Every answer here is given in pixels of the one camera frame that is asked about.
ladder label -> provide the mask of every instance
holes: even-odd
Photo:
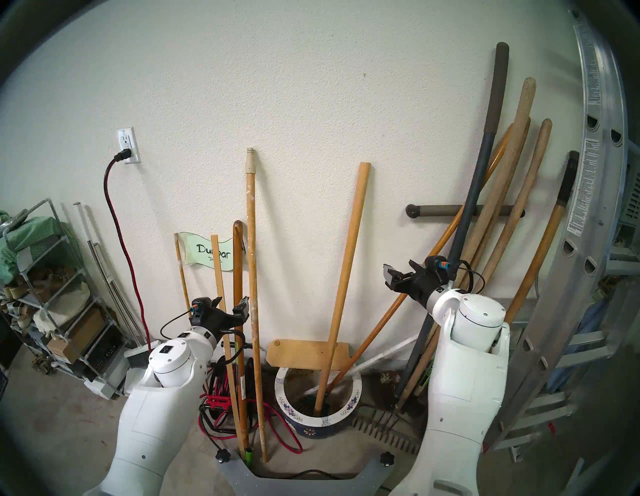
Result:
[[[580,36],[581,46],[584,51],[584,70],[587,83],[587,103],[589,105],[600,105],[600,76],[598,75],[598,59],[596,50],[591,41],[589,31],[578,24],[578,36]]]
[[[569,224],[567,231],[576,236],[581,236],[584,230],[584,223],[587,220],[591,195],[593,194],[593,183],[596,179],[596,167],[598,164],[598,150],[600,142],[598,140],[584,140],[582,155],[580,157],[581,167],[578,176],[578,189],[575,192],[575,199],[569,214]]]

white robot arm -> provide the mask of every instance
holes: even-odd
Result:
[[[429,268],[428,259],[426,267],[410,275],[385,266],[387,285],[406,289],[441,327],[429,379],[427,429],[413,468],[392,496],[477,496],[478,457],[504,397],[509,360],[505,310],[486,296],[438,285],[442,279],[429,276],[438,263],[446,265],[436,260]]]
[[[193,324],[176,339],[153,350],[142,380],[120,414],[111,468],[85,495],[155,496],[164,473],[193,425],[202,383],[221,336],[246,321],[247,299],[230,316],[217,309],[220,299],[192,302]]]

wooden pole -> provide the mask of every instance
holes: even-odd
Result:
[[[227,305],[225,304],[225,287],[222,281],[222,266],[220,265],[220,249],[218,248],[218,235],[211,235],[211,256],[213,257],[213,267],[216,273],[216,290],[218,296],[222,297],[218,308],[223,312],[227,311]],[[229,335],[224,334],[222,336],[222,343],[225,347],[225,358],[229,360],[232,357],[231,345],[229,343]],[[227,364],[227,377],[229,380],[229,395],[231,396],[231,410],[234,414],[234,425],[236,426],[236,433],[240,432],[240,417],[238,416],[238,407],[236,400],[236,380],[234,378],[234,366],[233,364]],[[240,448],[240,456],[244,460],[244,446],[240,436],[237,436],[238,448]]]
[[[507,140],[509,138],[510,130],[511,130],[511,126],[509,126],[509,129],[507,129],[507,131],[504,133],[504,136],[502,137],[502,139],[500,140],[500,142],[496,146],[496,149],[493,151],[492,158],[491,158],[491,163],[489,165],[489,169],[486,172],[486,177],[484,178],[484,183],[485,184],[489,180],[491,175],[493,174],[493,171],[495,170],[496,166],[500,162],[500,159],[502,158],[502,155],[504,154],[504,149],[505,149],[505,147],[507,145]],[[465,206],[463,204],[460,207],[460,210],[458,211],[457,215],[453,218],[453,220],[449,223],[449,226],[442,233],[442,236],[440,236],[440,239],[438,240],[436,245],[433,247],[433,249],[429,253],[430,257],[438,255],[438,253],[440,253],[440,250],[442,250],[444,245],[447,244],[448,240],[451,238],[451,236],[455,232],[456,227],[458,227],[458,224],[460,223],[460,218],[462,217],[462,210],[464,209],[464,207]],[[400,305],[402,305],[402,302],[406,299],[406,297],[407,297],[407,295],[405,293],[401,293],[401,294],[398,295],[398,297],[393,302],[393,304],[391,304],[389,309],[382,316],[382,318],[380,319],[380,322],[378,322],[378,324],[373,328],[373,331],[371,331],[371,333],[369,333],[367,338],[360,345],[360,347],[355,352],[355,354],[351,357],[351,361],[345,367],[342,368],[340,373],[338,373],[338,375],[336,377],[334,377],[334,379],[331,382],[331,384],[329,384],[327,386],[326,394],[329,394],[331,391],[333,391],[333,389],[340,383],[340,381],[343,379],[344,375],[356,363],[356,361],[362,356],[362,353],[364,353],[367,350],[367,348],[373,342],[373,340],[376,338],[376,336],[380,333],[380,331],[382,331],[382,328],[386,325],[386,323],[389,322],[389,319],[395,314],[396,310],[400,307]]]
[[[536,148],[533,150],[533,157],[531,158],[529,171],[527,171],[527,176],[524,179],[524,183],[522,184],[522,188],[520,189],[518,198],[513,204],[511,215],[509,215],[509,219],[504,225],[502,233],[498,238],[498,243],[495,245],[495,248],[491,253],[491,257],[489,258],[489,261],[486,263],[486,266],[484,267],[484,270],[482,272],[484,280],[487,284],[489,284],[489,281],[493,276],[493,272],[500,263],[500,259],[502,258],[504,250],[506,250],[507,244],[511,240],[513,232],[516,230],[518,221],[520,221],[520,214],[524,210],[527,199],[529,198],[529,193],[531,193],[533,184],[536,181],[536,176],[538,175],[540,164],[542,163],[542,159],[544,158],[545,152],[547,151],[547,144],[549,143],[549,136],[551,135],[551,127],[552,123],[549,119],[544,119],[544,121],[542,121],[542,124],[540,125],[540,132],[538,133]]]
[[[243,298],[242,289],[242,266],[243,266],[243,224],[242,221],[234,222],[234,307],[240,303]],[[238,332],[243,332],[243,326],[236,327]],[[244,342],[241,342],[239,338],[236,338],[236,352],[237,347],[242,349]],[[238,398],[238,417],[240,417],[240,434],[239,438],[242,440],[243,449],[246,450],[249,447],[249,427],[247,425],[246,415],[246,385],[244,383],[244,350],[240,352],[237,358],[237,371],[238,371],[238,384],[237,384],[237,398]]]
[[[262,461],[267,463],[267,442],[264,432],[264,403],[262,402],[262,367],[260,362],[260,330],[258,325],[258,273],[255,261],[255,163],[253,148],[246,151],[246,217],[247,217],[247,259],[249,262],[249,316],[251,317],[251,338],[253,344],[253,374],[255,376],[255,405],[258,410],[258,430]]]
[[[531,124],[531,118],[527,119],[527,125],[524,128],[524,133],[522,134],[522,139],[520,140],[520,148],[518,149],[518,155],[515,158],[515,166],[511,168],[511,170],[509,171],[509,177],[507,178],[507,181],[504,185],[504,187],[502,188],[502,193],[500,194],[500,202],[496,205],[495,210],[493,211],[493,215],[491,216],[491,219],[489,221],[489,225],[486,227],[486,230],[484,232],[484,235],[482,236],[482,240],[480,241],[480,244],[478,245],[478,247],[476,248],[476,252],[474,253],[474,256],[472,257],[470,263],[471,263],[471,268],[475,271],[479,271],[479,264],[480,264],[480,260],[482,259],[482,256],[484,254],[484,251],[486,250],[487,245],[489,244],[489,241],[492,238],[493,235],[493,231],[495,230],[495,226],[496,224],[498,224],[498,217],[500,214],[500,209],[502,208],[502,204],[505,201],[505,198],[507,197],[507,193],[509,192],[509,187],[511,185],[511,181],[513,180],[513,176],[516,172],[517,166],[518,166],[518,162],[520,161],[520,155],[522,155],[522,149],[524,148],[524,143],[527,141],[527,135],[529,133],[529,126]],[[466,288],[468,285],[467,282],[467,278],[468,278],[468,274],[467,272],[460,272],[460,277],[462,277],[462,279],[460,280],[460,284],[458,284],[457,287],[462,287],[462,288]]]
[[[524,135],[525,128],[527,127],[529,113],[531,112],[531,106],[533,105],[533,97],[535,94],[536,80],[532,77],[528,77],[524,80],[522,91],[520,92],[518,109],[516,110],[516,117],[511,128],[511,137],[504,152],[504,165],[503,167],[500,167],[500,170],[493,182],[491,191],[484,202],[484,208],[478,216],[471,235],[467,238],[465,247],[462,250],[462,256],[460,257],[462,260],[471,262],[476,254],[480,242],[482,241],[489,222],[491,222],[491,218],[493,217],[496,207],[499,208],[504,201],[502,199],[502,191],[504,190],[504,186],[508,183],[510,176],[513,174],[513,169],[515,169],[515,166],[518,164],[520,144],[522,142],[522,136]],[[459,277],[456,279],[456,286],[460,285],[464,277],[462,271],[460,271],[459,274]]]
[[[331,373],[333,353],[335,352],[335,345],[338,342],[338,331],[340,330],[340,321],[342,320],[344,301],[347,297],[347,288],[349,286],[349,277],[351,276],[353,256],[356,251],[356,242],[358,241],[358,231],[360,230],[360,220],[362,219],[362,210],[364,208],[364,198],[367,192],[367,182],[369,180],[370,170],[370,163],[360,162],[360,168],[358,170],[358,181],[356,183],[356,194],[353,199],[353,207],[351,208],[351,220],[349,221],[347,243],[344,247],[344,257],[342,258],[342,268],[340,269],[338,293],[336,294],[335,305],[333,306],[333,317],[331,319],[329,340],[327,342],[326,362],[324,363],[324,367],[320,375],[318,394],[316,396],[316,407],[314,410],[316,417],[320,416],[320,412],[322,410],[327,381],[329,380],[329,374]]]
[[[578,172],[579,161],[580,154],[575,150],[570,151],[569,160],[567,161],[566,168],[564,169],[564,177],[560,184],[560,190],[558,191],[556,204],[554,205],[554,209],[551,211],[551,217],[549,218],[545,232],[542,235],[536,254],[533,256],[531,265],[529,266],[522,283],[520,283],[518,292],[516,293],[516,296],[513,297],[513,300],[511,300],[509,309],[504,316],[504,321],[507,322],[507,324],[511,324],[515,316],[518,314],[518,310],[520,310],[522,303],[529,293],[529,289],[531,289],[531,285],[536,280],[536,275],[540,272],[540,267],[542,267],[542,264],[545,261],[545,257],[547,256],[549,247],[554,240],[558,226],[560,226],[560,222],[562,222],[564,209],[569,202],[571,188],[573,187],[573,182],[575,181],[575,176]]]
[[[520,158],[520,153],[522,152],[522,147],[524,146],[524,141],[527,137],[527,133],[529,132],[529,126],[531,124],[531,117],[529,117],[529,111],[531,110],[531,104],[533,101],[533,95],[535,94],[535,89],[536,89],[535,80],[533,78],[528,77],[525,80],[524,84],[522,85],[520,102],[518,104],[518,110],[516,111],[516,120],[512,124],[512,132],[513,132],[513,128],[515,127],[516,121],[518,120],[518,112],[520,113],[520,116],[522,116],[522,112],[526,111],[526,115],[524,116],[524,127],[521,133],[517,134],[513,132],[513,134],[509,137],[509,145],[507,146],[507,150],[505,152],[505,156],[507,156],[508,158],[504,159],[505,162],[500,168],[500,170],[498,171],[498,176],[496,176],[496,182],[493,183],[490,196],[487,198],[483,211],[481,212],[481,215],[480,215],[480,217],[482,217],[482,213],[485,213],[485,212],[488,213],[485,219],[486,223],[484,224],[484,228],[483,228],[482,225],[480,225],[480,218],[478,218],[478,221],[476,222],[476,226],[472,233],[472,236],[475,236],[475,238],[467,239],[467,242],[465,243],[465,247],[462,250],[462,257],[461,257],[462,260],[469,260],[469,259],[473,260],[477,252],[480,252],[481,254],[482,252],[480,250],[484,251],[484,248],[488,242],[490,233],[487,230],[492,227],[491,221],[494,219],[494,214],[496,213],[496,211],[500,210],[500,207],[504,202],[504,197],[502,196],[502,194],[504,193],[504,195],[506,196],[506,190],[509,189],[509,184],[511,183],[511,179],[513,178],[516,165],[518,164],[518,159]],[[482,241],[485,236],[487,237],[487,240],[483,244]],[[456,279],[456,287],[459,287],[460,284],[464,284],[466,275],[467,275],[466,272],[460,271],[460,275]],[[418,384],[420,377],[422,377],[422,373],[427,368],[429,361],[432,359],[433,354],[436,351],[436,348],[438,346],[438,341],[440,340],[440,327],[435,326],[435,329],[432,329],[432,331],[433,331],[433,336],[431,338],[431,341],[427,345],[427,349],[422,354],[420,361],[418,362],[418,365],[416,365],[416,368],[413,371],[413,374],[409,378],[409,381],[404,387],[402,394],[400,395],[400,398],[396,403],[396,412],[400,412],[400,410],[404,406],[407,398],[409,398],[409,395],[413,391],[413,388],[415,388],[416,384]]]
[[[182,266],[182,255],[180,254],[180,243],[178,241],[178,233],[173,233],[173,241],[175,242],[175,256],[178,258],[178,268],[180,269],[180,280],[182,281],[182,292],[184,293],[184,303],[189,310],[189,317],[191,317],[191,300],[187,293],[187,282],[184,280],[184,267]]]

wooden board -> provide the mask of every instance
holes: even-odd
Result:
[[[269,343],[267,363],[272,367],[290,367],[320,371],[326,363],[326,341],[277,339]],[[349,364],[349,344],[337,343],[331,370],[339,371]]]

green fabric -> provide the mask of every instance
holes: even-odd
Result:
[[[77,239],[71,235],[68,227],[62,223],[62,229],[68,236],[71,248],[78,259],[81,259],[80,247]],[[60,236],[58,222],[53,217],[33,217],[27,220],[20,227],[7,233],[11,248],[6,245],[4,237],[0,238],[0,282],[9,284],[18,275],[18,265],[16,263],[17,254],[27,246],[31,247],[31,256],[35,260],[46,251],[49,244],[39,244],[49,236]],[[48,256],[45,257],[47,265],[66,265],[77,268],[77,259],[64,246],[57,246]]]

